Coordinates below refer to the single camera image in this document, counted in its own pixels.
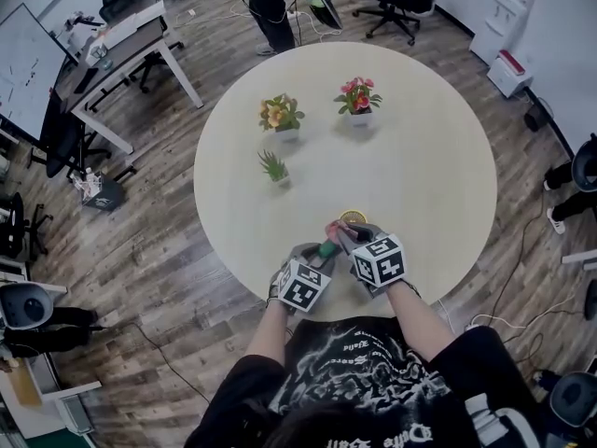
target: white tabletop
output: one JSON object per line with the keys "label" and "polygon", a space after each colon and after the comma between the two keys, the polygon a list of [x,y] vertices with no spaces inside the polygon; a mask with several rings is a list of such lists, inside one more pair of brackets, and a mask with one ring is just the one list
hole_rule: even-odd
{"label": "white tabletop", "polygon": [[[374,128],[356,132],[332,100],[353,77],[383,97]],[[258,126],[259,102],[280,93],[305,113],[300,139],[280,143]],[[257,153],[285,160],[289,189],[273,186]],[[396,51],[362,43],[309,45],[270,58],[241,77],[203,129],[194,167],[201,224],[234,276],[262,299],[294,245],[323,242],[324,226],[358,209],[395,233],[408,280],[427,302],[471,269],[493,224],[493,155],[479,120],[443,78]],[[391,315],[337,258],[331,285],[309,318]]]}

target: wooden floor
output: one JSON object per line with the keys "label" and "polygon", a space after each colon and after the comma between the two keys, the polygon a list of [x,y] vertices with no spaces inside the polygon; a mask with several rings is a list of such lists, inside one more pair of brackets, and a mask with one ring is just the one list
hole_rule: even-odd
{"label": "wooden floor", "polygon": [[[376,18],[351,15],[364,2],[334,2],[345,29],[324,40],[366,41],[365,31]],[[62,304],[95,309],[110,327],[88,347],[56,357],[65,382],[97,378],[104,385],[83,397],[96,428],[93,438],[101,447],[181,446],[206,409],[206,402],[128,324],[140,325],[163,347],[175,369],[210,398],[242,355],[264,308],[210,247],[195,208],[192,180],[203,124],[224,91],[261,61],[253,46],[263,38],[250,18],[203,22],[226,18],[232,6],[245,11],[238,0],[166,0],[166,5],[172,21],[192,7],[199,16],[179,29],[186,47],[175,55],[205,107],[193,107],[167,68],[153,73],[148,95],[122,89],[100,106],[99,116],[136,149],[127,158],[115,150],[105,166],[114,175],[134,160],[139,173],[124,184],[128,201],[112,214],[82,210],[63,175],[49,180],[39,165],[24,170],[25,144],[13,158],[7,185],[8,192],[21,192],[28,216],[35,203],[44,203],[54,215],[47,227],[50,253],[33,266],[34,280],[68,286]],[[301,17],[300,22],[303,44],[318,43],[309,19]],[[293,27],[298,36],[295,23]],[[524,325],[573,294],[560,308],[582,310],[590,278],[577,265],[562,266],[560,257],[597,246],[597,229],[592,214],[586,213],[566,223],[566,234],[558,236],[544,217],[549,205],[566,196],[566,191],[542,195],[543,173],[566,160],[556,137],[549,129],[525,129],[527,102],[501,96],[485,77],[485,65],[468,51],[470,38],[443,17],[436,14],[423,22],[413,48],[406,41],[392,25],[367,40],[406,53],[446,78],[478,115],[497,167],[498,202],[490,239],[470,274],[444,299],[454,328],[460,333],[473,315],[492,310],[517,263],[522,230],[539,216],[528,226],[521,265],[497,313]],[[521,332],[501,322],[494,326],[504,339]],[[519,365],[527,380],[533,365],[582,369],[597,348],[594,324],[582,315],[560,313],[546,315],[508,343],[512,356],[527,357],[540,332],[544,340],[532,362]]]}

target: person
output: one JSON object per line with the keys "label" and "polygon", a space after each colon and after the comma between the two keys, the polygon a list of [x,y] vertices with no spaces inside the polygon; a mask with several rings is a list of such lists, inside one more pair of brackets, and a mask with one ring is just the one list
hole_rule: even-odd
{"label": "person", "polygon": [[257,55],[269,56],[295,47],[295,37],[286,16],[285,0],[249,0],[248,6],[268,40],[256,46]]}
{"label": "person", "polygon": [[[559,189],[562,185],[572,182],[572,164],[573,162],[569,161],[555,169],[549,169],[543,180],[545,190]],[[587,172],[597,175],[597,160],[589,161]],[[563,203],[548,208],[547,215],[553,229],[558,234],[564,234],[566,232],[564,221],[567,218],[581,214],[595,206],[597,206],[597,191],[579,191]]]}
{"label": "person", "polygon": [[74,307],[54,307],[51,317],[40,328],[69,325],[58,330],[14,330],[5,328],[0,335],[0,370],[10,371],[12,358],[35,357],[49,352],[67,352],[89,343],[91,333],[101,330],[96,327],[98,315],[95,311]]}
{"label": "person", "polygon": [[[400,280],[380,296],[395,318],[301,320],[285,345],[288,309],[272,280],[253,340],[185,448],[478,447],[487,433],[466,408],[476,397],[541,432],[537,403],[493,329],[456,337]],[[481,431],[500,425],[487,412],[480,419]]]}

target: black t-shirt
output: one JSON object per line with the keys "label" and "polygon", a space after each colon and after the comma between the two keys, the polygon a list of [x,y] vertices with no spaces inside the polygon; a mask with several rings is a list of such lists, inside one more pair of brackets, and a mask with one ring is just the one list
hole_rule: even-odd
{"label": "black t-shirt", "polygon": [[535,423],[535,400],[492,329],[466,332],[429,364],[395,318],[302,321],[286,350],[287,369],[241,358],[186,448],[260,447],[291,413],[340,404],[340,415],[303,430],[304,446],[478,447],[464,401],[480,393],[491,409],[514,408]]}

